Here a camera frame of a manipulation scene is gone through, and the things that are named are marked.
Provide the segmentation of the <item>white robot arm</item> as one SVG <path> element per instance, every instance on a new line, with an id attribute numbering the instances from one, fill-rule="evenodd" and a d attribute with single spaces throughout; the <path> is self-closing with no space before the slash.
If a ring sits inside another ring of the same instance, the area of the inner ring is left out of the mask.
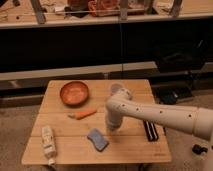
<path id="1" fill-rule="evenodd" d="M 148 121 L 209 142 L 203 171 L 213 171 L 213 110 L 199 107 L 137 103 L 126 88 L 119 89 L 106 101 L 106 125 L 118 129 L 123 117 Z"/>

